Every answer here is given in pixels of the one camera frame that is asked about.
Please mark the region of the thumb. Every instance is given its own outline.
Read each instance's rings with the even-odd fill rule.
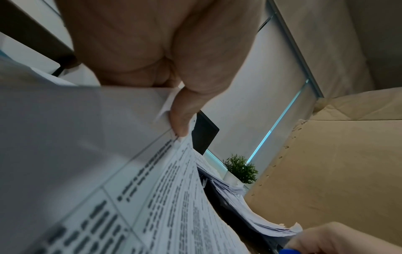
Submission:
[[[193,115],[198,113],[215,95],[216,94],[201,94],[186,87],[180,90],[170,110],[170,124],[174,132],[178,136],[186,136],[189,128],[188,124]]]

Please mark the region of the blue light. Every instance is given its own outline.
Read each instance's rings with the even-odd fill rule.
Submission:
[[[286,114],[286,112],[290,109],[290,107],[293,105],[293,103],[295,102],[295,100],[297,99],[297,97],[301,94],[301,92],[303,91],[304,87],[306,87],[306,85],[309,83],[309,80],[306,80],[306,82],[304,83],[304,85],[301,87],[300,91],[297,92],[297,94],[294,96],[294,98],[292,99],[292,101],[289,103],[289,105],[285,108],[284,112],[281,114],[281,116],[276,120],[276,122],[274,123],[274,125],[272,126],[272,128],[269,130],[269,132],[267,133],[267,135],[265,135],[264,139],[261,141],[261,143],[257,146],[257,149],[253,152],[253,154],[250,156],[250,158],[247,160],[247,163],[249,163],[253,157],[255,156],[255,154],[258,152],[258,150],[261,148],[261,146],[264,144],[265,140],[267,140],[267,138],[269,137],[269,135],[271,135],[272,131],[275,129],[275,127],[278,125],[278,123],[282,120],[283,116]]]

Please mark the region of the cardboard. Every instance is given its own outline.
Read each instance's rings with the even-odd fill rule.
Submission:
[[[338,221],[402,246],[402,88],[321,99],[245,196],[274,223]]]

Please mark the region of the brown cardboard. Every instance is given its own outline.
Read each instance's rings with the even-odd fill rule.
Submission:
[[[402,246],[402,89],[317,103],[245,196],[268,221],[338,221]]]

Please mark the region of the paper sheet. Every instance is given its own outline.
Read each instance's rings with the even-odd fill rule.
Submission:
[[[0,253],[247,253],[209,204],[169,90],[6,90]]]

